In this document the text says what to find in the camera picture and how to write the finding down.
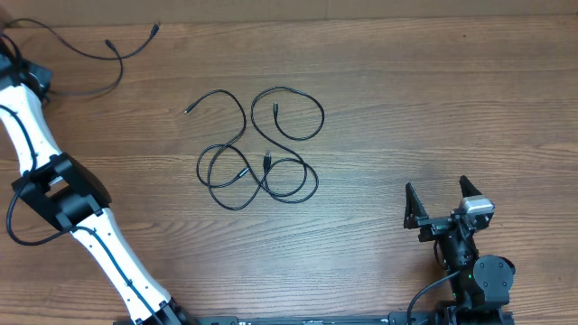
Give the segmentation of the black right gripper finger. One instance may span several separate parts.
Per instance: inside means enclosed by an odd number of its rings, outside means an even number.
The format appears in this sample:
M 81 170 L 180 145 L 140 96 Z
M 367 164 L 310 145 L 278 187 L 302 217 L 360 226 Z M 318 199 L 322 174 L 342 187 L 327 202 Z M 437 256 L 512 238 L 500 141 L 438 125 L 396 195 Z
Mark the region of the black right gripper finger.
M 471 183 L 466 175 L 460 177 L 459 183 L 461 186 L 461 195 L 464 198 L 481 195 L 481 192 Z
M 428 219 L 428 214 L 419 200 L 412 182 L 406 184 L 406 210 L 404 228 L 419 228 L 423 220 Z

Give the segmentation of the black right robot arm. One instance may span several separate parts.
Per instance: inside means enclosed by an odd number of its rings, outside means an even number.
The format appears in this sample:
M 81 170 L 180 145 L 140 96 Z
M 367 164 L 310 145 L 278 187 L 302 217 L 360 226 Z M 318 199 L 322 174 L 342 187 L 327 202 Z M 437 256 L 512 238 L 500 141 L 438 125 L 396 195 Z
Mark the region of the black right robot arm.
M 466 176 L 459 183 L 459 206 L 439 218 L 427 214 L 413 184 L 407 183 L 404 227 L 417 229 L 419 241 L 434 242 L 460 305 L 472 311 L 496 310 L 509 304 L 516 268 L 505 257 L 479 253 L 473 237 L 489 226 L 495 205 Z

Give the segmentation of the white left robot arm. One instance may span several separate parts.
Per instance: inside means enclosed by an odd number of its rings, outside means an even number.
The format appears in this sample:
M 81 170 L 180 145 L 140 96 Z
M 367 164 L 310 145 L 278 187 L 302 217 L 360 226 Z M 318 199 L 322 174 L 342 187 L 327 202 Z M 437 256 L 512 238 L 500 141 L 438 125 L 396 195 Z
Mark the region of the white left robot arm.
M 14 207 L 23 201 L 58 237 L 70 234 L 89 251 L 123 300 L 130 323 L 190 324 L 124 239 L 102 182 L 56 144 L 42 112 L 50 79 L 49 70 L 24 59 L 14 41 L 1 36 L 1 121 L 21 174 L 6 211 L 9 237 L 26 243 L 12 228 Z

